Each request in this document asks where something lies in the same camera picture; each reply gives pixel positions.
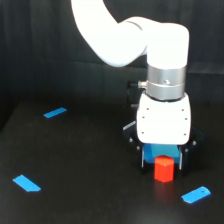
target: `blue tape strip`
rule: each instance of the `blue tape strip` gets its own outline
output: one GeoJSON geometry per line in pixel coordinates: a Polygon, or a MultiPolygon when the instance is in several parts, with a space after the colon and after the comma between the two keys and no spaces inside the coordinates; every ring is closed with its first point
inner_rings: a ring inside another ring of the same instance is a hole
{"type": "Polygon", "coordinates": [[[49,113],[44,114],[44,116],[46,118],[51,118],[51,117],[54,117],[54,116],[56,116],[58,114],[61,114],[61,113],[65,112],[65,111],[67,111],[67,110],[65,108],[61,107],[61,108],[59,108],[57,110],[53,110],[53,111],[51,111],[49,113]]]}
{"type": "Polygon", "coordinates": [[[39,191],[41,188],[34,184],[32,181],[24,177],[23,175],[13,179],[13,181],[22,187],[25,191],[39,191]]]}
{"type": "Polygon", "coordinates": [[[188,194],[183,195],[182,198],[185,202],[191,204],[191,203],[198,201],[199,199],[204,198],[210,194],[211,194],[211,192],[206,187],[199,187],[198,189],[191,191],[188,194]]]}

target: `black table surface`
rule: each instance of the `black table surface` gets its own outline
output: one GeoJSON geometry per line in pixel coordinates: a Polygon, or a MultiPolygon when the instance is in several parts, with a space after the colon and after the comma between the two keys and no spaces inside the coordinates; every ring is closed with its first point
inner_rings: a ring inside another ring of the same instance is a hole
{"type": "Polygon", "coordinates": [[[0,133],[0,223],[224,223],[223,112],[222,105],[192,105],[193,122],[207,136],[198,166],[163,184],[153,168],[140,173],[138,152],[122,136],[136,111],[22,102],[0,133]],[[60,106],[67,112],[43,116],[60,106]],[[41,190],[16,185],[21,174],[41,190]],[[182,200],[201,186],[211,195],[182,200]]]}

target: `red block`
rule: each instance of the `red block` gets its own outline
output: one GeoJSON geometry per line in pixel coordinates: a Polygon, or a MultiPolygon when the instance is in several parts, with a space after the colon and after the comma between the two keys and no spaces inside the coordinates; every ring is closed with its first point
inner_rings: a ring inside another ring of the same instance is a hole
{"type": "Polygon", "coordinates": [[[173,180],[174,159],[168,156],[158,156],[155,158],[154,178],[163,183],[173,180]]]}

